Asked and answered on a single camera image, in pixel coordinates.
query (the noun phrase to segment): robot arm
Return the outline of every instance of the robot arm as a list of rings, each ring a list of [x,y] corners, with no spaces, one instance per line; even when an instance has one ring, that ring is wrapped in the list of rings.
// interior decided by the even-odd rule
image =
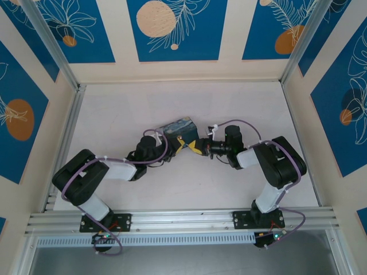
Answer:
[[[230,125],[225,128],[224,141],[214,141],[212,137],[213,134],[209,133],[208,138],[196,140],[189,144],[189,147],[197,154],[210,156],[211,159],[213,159],[213,154],[226,155],[231,167],[237,170],[260,164],[267,184],[252,204],[253,216],[258,224],[264,214],[271,213],[278,208],[286,190],[292,187],[307,171],[303,159],[282,136],[255,144],[250,149],[244,148],[238,126]]]
[[[105,157],[105,161],[97,161],[80,173],[68,187],[65,196],[71,204],[77,206],[103,226],[109,228],[112,224],[114,212],[95,194],[95,190],[102,179],[121,179],[135,181],[140,179],[147,171],[149,161],[154,161],[164,154],[160,162],[169,162],[185,145],[185,142],[177,137],[166,138],[156,146],[156,139],[152,136],[144,136],[136,146],[136,150],[129,153],[126,162]],[[96,156],[88,149],[80,151],[53,177],[53,184],[62,191],[71,177],[86,163],[95,160]]]
[[[274,144],[257,144],[237,155],[237,160],[242,168],[259,163],[264,172],[267,184],[255,200],[261,213],[269,213],[277,209],[286,190],[299,179],[294,165],[275,144],[282,147],[290,155],[300,172],[300,176],[303,176],[307,171],[303,159],[283,136],[272,141]]]

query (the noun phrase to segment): orange circle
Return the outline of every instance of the orange circle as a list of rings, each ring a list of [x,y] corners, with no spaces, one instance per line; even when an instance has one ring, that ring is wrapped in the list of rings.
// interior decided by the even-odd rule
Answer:
[[[352,112],[350,112],[348,109],[344,109],[341,113],[340,113],[340,122],[347,126],[352,122]]]
[[[172,9],[157,0],[148,1],[139,9],[136,22],[142,33],[149,37],[166,36],[176,27]]]
[[[302,34],[304,26],[296,26],[293,27],[292,30],[286,30],[282,33],[275,42],[275,51],[279,54],[290,54],[294,50],[294,46],[296,45],[300,35]],[[295,37],[295,42],[293,41],[292,32],[298,32]]]
[[[259,2],[262,6],[268,6],[271,4],[271,0],[260,0]]]
[[[14,99],[8,103],[5,114],[8,115],[6,127],[9,134],[21,142],[28,140],[34,128],[34,114],[29,103],[23,99]]]
[[[63,42],[66,46],[69,46],[69,47],[75,47],[76,46],[76,40],[72,36],[64,36],[63,37]]]

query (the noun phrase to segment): purple cable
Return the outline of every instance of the purple cable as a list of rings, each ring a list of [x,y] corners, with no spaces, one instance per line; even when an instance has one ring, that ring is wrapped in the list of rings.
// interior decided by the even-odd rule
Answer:
[[[245,121],[245,120],[241,120],[241,119],[231,119],[231,120],[228,120],[228,121],[223,122],[223,123],[221,123],[221,124],[218,124],[218,127],[221,127],[221,126],[226,125],[226,124],[231,123],[231,122],[242,122],[242,123],[244,123],[244,124],[249,125],[252,129],[254,129],[254,130],[255,130],[255,132],[257,133],[257,135],[259,136],[259,139],[260,139],[260,141],[261,141],[261,134],[260,134],[260,132],[255,128],[255,126],[253,126],[251,123],[249,123],[249,122],[247,122],[247,121]]]
[[[287,190],[289,188],[292,188],[293,186],[295,186],[296,184],[298,184],[300,182],[300,179],[301,179],[301,173],[300,173],[300,169],[298,168],[297,164],[295,163],[294,159],[292,158],[292,156],[287,152],[286,149],[284,149],[283,146],[281,146],[280,144],[278,144],[277,142],[273,142],[272,140],[265,140],[264,142],[262,143],[270,143],[270,144],[273,144],[275,146],[277,146],[277,148],[279,148],[284,154],[285,156],[289,159],[289,161],[292,163],[294,169],[296,170],[297,172],[297,180],[292,183],[291,185],[289,185],[288,187],[286,187],[286,189],[282,192],[282,194],[280,195],[280,197],[276,200],[275,204],[278,205],[279,202],[283,199],[284,195],[286,194]]]
[[[296,211],[296,210],[291,210],[291,209],[287,209],[287,208],[284,208],[284,207],[280,207],[279,209],[282,210],[282,211],[286,211],[286,212],[296,213],[296,214],[299,214],[299,215],[301,215],[303,217],[302,222],[300,222],[300,224],[298,226],[296,226],[295,229],[289,231],[286,235],[284,235],[284,236],[282,236],[282,238],[280,238],[279,241],[281,241],[281,240],[285,239],[286,237],[288,237],[289,235],[291,235],[292,233],[295,233],[304,224],[304,222],[306,221],[306,216],[303,213],[301,213],[299,211]],[[273,243],[269,244],[267,246],[267,248],[270,247],[270,246],[272,246],[272,245],[274,245],[274,244],[276,244],[276,243],[277,242],[273,242]]]
[[[159,130],[156,130],[156,129],[148,129],[148,130],[145,130],[143,135],[145,135],[146,132],[148,131],[153,131],[153,132],[156,132],[156,133],[159,133],[163,139],[165,140],[165,143],[166,143],[166,146],[165,146],[165,150],[163,152],[163,154],[154,159],[154,160],[149,160],[149,161],[146,161],[146,162],[131,162],[131,161],[128,161],[128,160],[124,160],[124,159],[114,159],[114,158],[96,158],[94,160],[91,160],[90,162],[86,163],[85,165],[83,165],[78,171],[75,172],[75,174],[70,178],[70,180],[66,183],[65,187],[63,188],[63,191],[61,192],[61,198],[64,200],[64,201],[67,201],[69,202],[69,200],[65,197],[65,193],[67,191],[67,189],[69,188],[69,186],[72,184],[72,182],[76,179],[77,176],[79,176],[79,174],[81,172],[83,172],[87,167],[89,167],[90,165],[100,161],[100,160],[108,160],[108,161],[111,161],[111,162],[122,162],[122,163],[129,163],[129,164],[152,164],[152,163],[155,163],[155,162],[158,162],[160,161],[167,153],[167,150],[168,150],[168,140],[166,138],[166,136]],[[118,243],[119,247],[120,247],[120,250],[119,252],[115,253],[115,254],[106,254],[106,253],[102,253],[101,255],[104,255],[104,256],[117,256],[117,255],[120,255],[122,253],[122,244],[120,242],[120,240],[118,239],[118,237],[112,233],[108,228],[106,228],[105,226],[103,226],[99,221],[97,221],[95,218],[93,218],[91,215],[89,215],[88,213],[86,213],[81,207],[77,206],[77,208],[83,213],[85,214],[89,219],[91,219],[95,224],[97,224],[98,226],[100,226],[105,232],[107,232],[108,234],[110,234],[113,239],[116,240],[116,242]],[[93,245],[93,248],[94,250],[97,252],[96,250],[96,244],[98,243],[100,239],[98,239],[95,244]]]

